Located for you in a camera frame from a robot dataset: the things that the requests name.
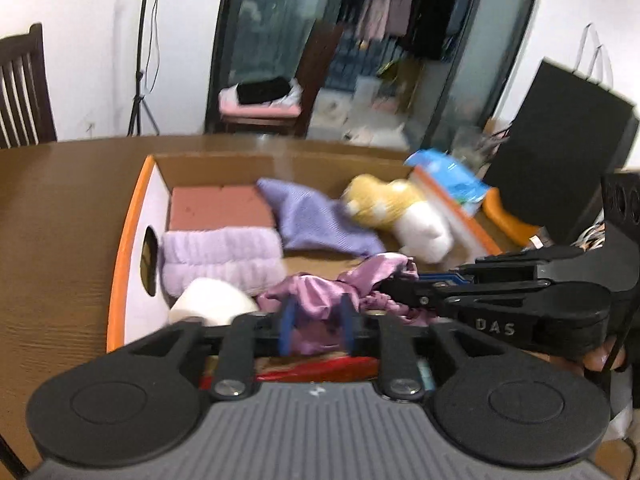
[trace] chair backrest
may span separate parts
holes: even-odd
[[[334,58],[344,27],[317,20],[311,28],[302,52],[296,79],[302,87],[300,107],[302,113],[296,121],[297,137],[304,137],[311,121],[318,92],[324,85],[326,74]]]
[[[0,148],[57,140],[44,69],[42,24],[0,40]]]

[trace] black round pad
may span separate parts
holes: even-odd
[[[95,468],[166,452],[190,434],[199,416],[198,392],[175,367],[126,354],[47,381],[27,406],[27,425],[45,457]]]
[[[592,383],[526,354],[471,359],[434,395],[434,414],[465,452],[542,468],[589,456],[609,423]]]

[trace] yellow plush toy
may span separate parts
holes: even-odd
[[[358,224],[391,231],[406,256],[438,263],[453,247],[446,221],[407,180],[385,183],[370,174],[359,175],[342,194],[342,201]]]

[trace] wooden table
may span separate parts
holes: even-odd
[[[26,402],[47,378],[104,353],[116,250],[150,153],[405,153],[256,136],[134,137],[0,150],[0,433],[39,456]],[[0,466],[0,479],[9,478]]]

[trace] white fabric roll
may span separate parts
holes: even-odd
[[[417,202],[396,221],[393,232],[405,256],[427,264],[438,264],[453,248],[447,221],[428,202]]]
[[[228,325],[236,316],[257,310],[255,301],[233,285],[212,278],[197,278],[169,311],[169,323],[200,317],[206,326]]]

